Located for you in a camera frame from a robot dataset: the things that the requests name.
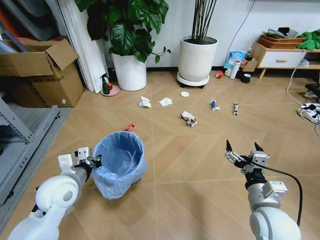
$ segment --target wood parquet floor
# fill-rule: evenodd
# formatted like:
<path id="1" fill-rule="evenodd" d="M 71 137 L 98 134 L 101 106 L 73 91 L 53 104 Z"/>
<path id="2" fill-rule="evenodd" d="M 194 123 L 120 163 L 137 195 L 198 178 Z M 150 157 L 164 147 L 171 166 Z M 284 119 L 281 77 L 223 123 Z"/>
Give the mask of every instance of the wood parquet floor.
<path id="1" fill-rule="evenodd" d="M 233 150 L 248 154 L 257 142 L 271 155 L 267 165 L 295 174 L 304 190 L 301 231 L 304 240 L 320 239 L 320 137 L 296 113 L 298 105 L 285 93 L 288 77 L 253 77 L 244 84 L 215 78 L 204 89 L 182 89 L 175 72 L 150 72 L 147 86 L 103 97 L 85 91 L 19 202 L 0 240 L 33 208 L 35 187 L 60 173 L 57 156 L 79 147 L 94 147 L 105 135 L 130 123 L 144 142 L 149 169 L 124 197 L 107 200 L 90 178 L 72 213 L 59 229 L 60 240 L 253 240 L 245 178 L 225 158 L 226 139 Z M 301 95 L 310 79 L 296 78 L 291 94 Z M 183 98 L 181 91 L 190 96 Z M 152 108 L 138 106 L 140 96 Z M 171 98 L 173 105 L 158 101 Z M 212 112 L 216 99 L 221 110 Z M 233 102 L 239 115 L 233 115 Z M 180 113 L 193 114 L 189 128 Z M 297 218 L 299 192 L 295 182 L 277 173 L 289 192 L 281 209 Z"/>

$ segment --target trash bag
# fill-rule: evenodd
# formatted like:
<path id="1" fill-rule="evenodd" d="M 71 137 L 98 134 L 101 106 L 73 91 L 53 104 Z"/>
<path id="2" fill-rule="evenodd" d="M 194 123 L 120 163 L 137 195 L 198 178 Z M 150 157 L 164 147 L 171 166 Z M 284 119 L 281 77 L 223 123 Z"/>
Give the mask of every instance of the trash bag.
<path id="1" fill-rule="evenodd" d="M 117 131 L 104 137 L 94 148 L 102 166 L 92 172 L 95 185 L 106 199 L 122 197 L 148 170 L 141 139 L 129 131 Z"/>

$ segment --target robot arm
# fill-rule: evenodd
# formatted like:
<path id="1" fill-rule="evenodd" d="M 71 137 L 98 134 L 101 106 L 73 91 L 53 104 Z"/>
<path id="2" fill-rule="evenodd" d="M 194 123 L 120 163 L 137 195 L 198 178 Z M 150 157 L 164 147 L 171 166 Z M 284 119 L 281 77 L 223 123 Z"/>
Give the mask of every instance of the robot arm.
<path id="1" fill-rule="evenodd" d="M 300 240 L 301 232 L 297 223 L 285 212 L 278 209 L 280 198 L 288 189 L 282 181 L 267 181 L 262 173 L 269 155 L 256 143 L 255 151 L 249 155 L 238 155 L 233 152 L 229 141 L 226 141 L 225 157 L 246 178 L 245 188 L 251 208 L 250 227 L 257 240 Z"/>
<path id="2" fill-rule="evenodd" d="M 43 182 L 29 216 L 11 232 L 8 240 L 57 240 L 62 218 L 81 196 L 92 169 L 101 167 L 101 156 L 91 157 L 89 147 L 58 157 L 61 174 Z"/>

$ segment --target small cardboard box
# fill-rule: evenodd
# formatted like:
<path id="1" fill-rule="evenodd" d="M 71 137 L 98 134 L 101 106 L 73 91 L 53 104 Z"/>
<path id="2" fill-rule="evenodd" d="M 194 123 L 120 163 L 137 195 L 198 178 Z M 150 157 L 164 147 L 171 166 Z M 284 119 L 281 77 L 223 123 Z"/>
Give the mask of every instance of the small cardboard box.
<path id="1" fill-rule="evenodd" d="M 66 39 L 21 41 L 31 52 L 0 54 L 0 77 L 19 77 L 11 94 L 23 107 L 74 107 L 84 88 Z"/>
<path id="2" fill-rule="evenodd" d="M 247 64 L 245 65 L 241 64 L 242 71 L 253 73 L 256 69 L 257 64 L 258 64 L 257 60 L 248 61 Z"/>

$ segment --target white curtain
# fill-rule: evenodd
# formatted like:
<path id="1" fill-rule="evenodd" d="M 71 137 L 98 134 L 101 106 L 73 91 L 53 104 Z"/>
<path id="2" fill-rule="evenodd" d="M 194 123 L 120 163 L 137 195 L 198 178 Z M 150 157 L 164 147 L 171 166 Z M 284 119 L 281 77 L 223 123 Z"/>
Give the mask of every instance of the white curtain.
<path id="1" fill-rule="evenodd" d="M 78 62 L 88 89 L 99 93 L 100 77 L 108 73 L 104 52 L 98 41 L 92 41 L 87 31 L 88 15 L 80 12 L 74 0 L 57 0 L 71 44 L 79 55 Z"/>

